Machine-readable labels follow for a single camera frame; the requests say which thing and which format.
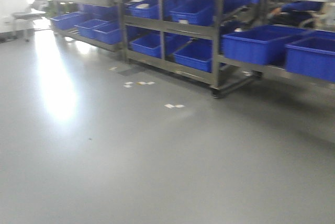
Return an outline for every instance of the caster wheel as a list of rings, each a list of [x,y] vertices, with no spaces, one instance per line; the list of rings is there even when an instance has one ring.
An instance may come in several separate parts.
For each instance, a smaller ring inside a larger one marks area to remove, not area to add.
[[[214,99],[220,99],[221,98],[221,91],[220,90],[218,90],[218,89],[212,89],[211,90],[211,96],[212,96],[212,98],[214,98]]]

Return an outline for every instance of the floor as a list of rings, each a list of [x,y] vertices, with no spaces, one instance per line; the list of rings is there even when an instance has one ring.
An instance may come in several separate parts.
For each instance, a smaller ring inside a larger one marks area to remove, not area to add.
[[[215,100],[48,30],[0,52],[1,224],[335,223],[335,91]]]

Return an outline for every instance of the chair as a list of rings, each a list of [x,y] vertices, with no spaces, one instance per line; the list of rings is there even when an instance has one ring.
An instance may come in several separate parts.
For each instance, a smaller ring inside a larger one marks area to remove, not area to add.
[[[27,21],[27,25],[32,23],[34,20],[42,19],[45,12],[43,9],[48,7],[48,1],[34,1],[24,12],[15,12],[12,14],[13,17],[13,37],[16,36],[16,22],[17,20]],[[25,41],[29,42],[28,29],[24,30]]]

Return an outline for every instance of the person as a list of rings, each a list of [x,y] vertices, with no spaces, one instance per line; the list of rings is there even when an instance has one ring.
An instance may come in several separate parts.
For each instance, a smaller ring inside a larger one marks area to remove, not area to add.
[[[269,15],[269,24],[281,24],[298,27],[305,20],[311,19],[312,15],[307,11],[320,11],[320,2],[294,2],[275,8]],[[310,22],[306,27],[313,28],[314,23]]]

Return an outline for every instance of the dark clothing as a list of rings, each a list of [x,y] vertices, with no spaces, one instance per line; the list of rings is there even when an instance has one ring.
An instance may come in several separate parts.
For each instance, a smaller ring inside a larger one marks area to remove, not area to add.
[[[281,24],[298,26],[302,21],[311,19],[312,16],[306,11],[319,11],[322,8],[320,2],[294,2],[282,6],[282,12],[270,19],[270,24]],[[306,27],[313,27],[313,23],[309,23]]]
[[[292,13],[283,13],[278,16],[273,16],[269,20],[269,24],[281,24],[298,27],[302,21],[312,18],[312,16],[307,12],[292,12]],[[307,28],[313,28],[314,23],[311,22],[306,25]]]

